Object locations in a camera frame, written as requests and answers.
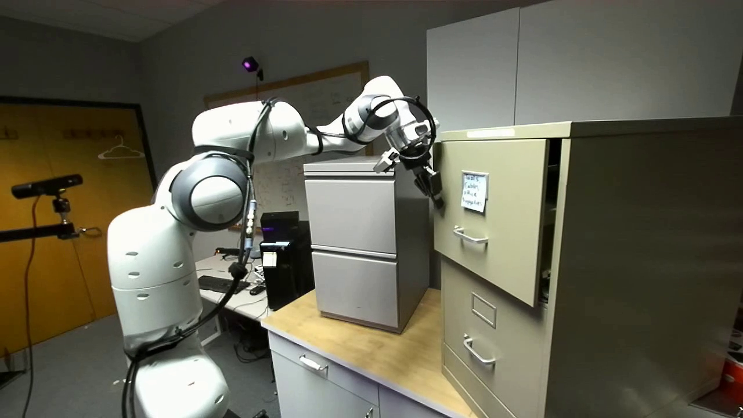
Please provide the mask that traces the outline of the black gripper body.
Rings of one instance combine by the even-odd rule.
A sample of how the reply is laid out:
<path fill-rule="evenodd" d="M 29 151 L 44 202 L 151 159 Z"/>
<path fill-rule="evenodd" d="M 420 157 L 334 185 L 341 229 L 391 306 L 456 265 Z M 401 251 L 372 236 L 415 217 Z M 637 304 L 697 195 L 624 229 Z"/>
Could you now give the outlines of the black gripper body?
<path fill-rule="evenodd" d="M 435 209 L 444 208 L 444 195 L 440 195 L 440 176 L 431 168 L 431 157 L 429 149 L 423 145 L 413 145 L 400 151 L 400 160 L 406 171 L 413 173 L 413 185 L 423 195 L 431 201 Z"/>

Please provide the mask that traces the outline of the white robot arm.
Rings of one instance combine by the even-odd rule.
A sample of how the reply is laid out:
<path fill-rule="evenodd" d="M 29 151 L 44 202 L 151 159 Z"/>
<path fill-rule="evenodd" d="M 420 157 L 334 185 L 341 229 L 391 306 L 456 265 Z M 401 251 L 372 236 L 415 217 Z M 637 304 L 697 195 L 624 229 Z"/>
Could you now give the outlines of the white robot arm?
<path fill-rule="evenodd" d="M 225 418 L 230 389 L 196 331 L 214 318 L 202 304 L 193 237 L 243 229 L 252 168 L 323 154 L 352 154 L 383 140 L 379 168 L 406 168 L 415 186 L 440 198 L 429 166 L 433 114 L 387 74 L 365 85 L 330 124 L 310 126 L 283 100 L 249 100 L 195 116 L 195 154 L 172 166 L 148 205 L 107 229 L 107 268 L 127 371 L 120 418 Z"/>

